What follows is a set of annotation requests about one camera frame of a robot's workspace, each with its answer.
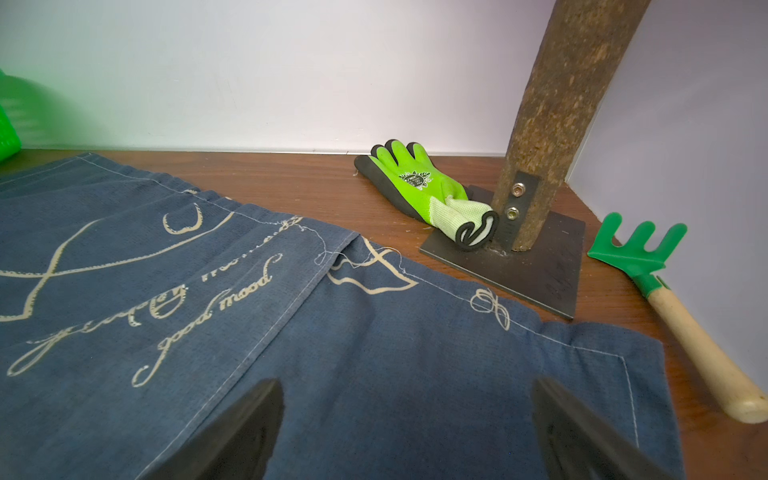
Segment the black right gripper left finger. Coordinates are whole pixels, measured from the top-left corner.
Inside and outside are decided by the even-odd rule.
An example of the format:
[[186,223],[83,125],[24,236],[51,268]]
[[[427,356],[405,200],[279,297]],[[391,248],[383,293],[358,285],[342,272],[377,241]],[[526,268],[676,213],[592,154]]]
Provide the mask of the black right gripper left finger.
[[264,379],[158,467],[148,479],[261,479],[284,415],[284,391]]

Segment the blue printed pillowcase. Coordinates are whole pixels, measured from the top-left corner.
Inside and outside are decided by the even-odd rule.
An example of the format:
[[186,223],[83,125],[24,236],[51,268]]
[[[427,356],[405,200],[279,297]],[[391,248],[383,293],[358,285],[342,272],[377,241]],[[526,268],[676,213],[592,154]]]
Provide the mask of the blue printed pillowcase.
[[654,339],[96,154],[1,180],[5,479],[145,478],[265,378],[270,479],[543,479],[540,376],[683,476]]

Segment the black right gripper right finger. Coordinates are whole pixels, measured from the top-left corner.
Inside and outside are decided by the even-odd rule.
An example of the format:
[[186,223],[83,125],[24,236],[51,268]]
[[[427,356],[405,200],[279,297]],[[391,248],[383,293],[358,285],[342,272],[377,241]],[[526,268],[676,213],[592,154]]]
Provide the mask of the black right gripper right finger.
[[533,422],[551,479],[670,479],[558,381],[534,380]]

